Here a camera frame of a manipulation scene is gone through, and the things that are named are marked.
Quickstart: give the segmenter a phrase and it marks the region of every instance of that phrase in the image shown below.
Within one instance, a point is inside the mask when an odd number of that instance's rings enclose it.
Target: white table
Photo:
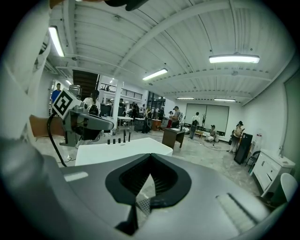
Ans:
[[[275,192],[280,184],[280,176],[283,173],[290,173],[295,163],[286,157],[281,158],[276,153],[261,149],[261,153],[250,174],[255,174],[263,189],[262,197],[267,192]]]
[[[121,120],[124,121],[124,122],[128,122],[128,126],[124,127],[124,126],[121,126]],[[117,131],[119,130],[119,133],[120,133],[120,130],[131,130],[132,129],[132,125],[133,125],[133,118],[130,118],[130,117],[118,117],[118,122],[119,124],[117,123]]]
[[[152,138],[142,138],[126,143],[81,145],[78,148],[75,166],[114,161],[141,153],[157,153],[172,156],[173,149]]]

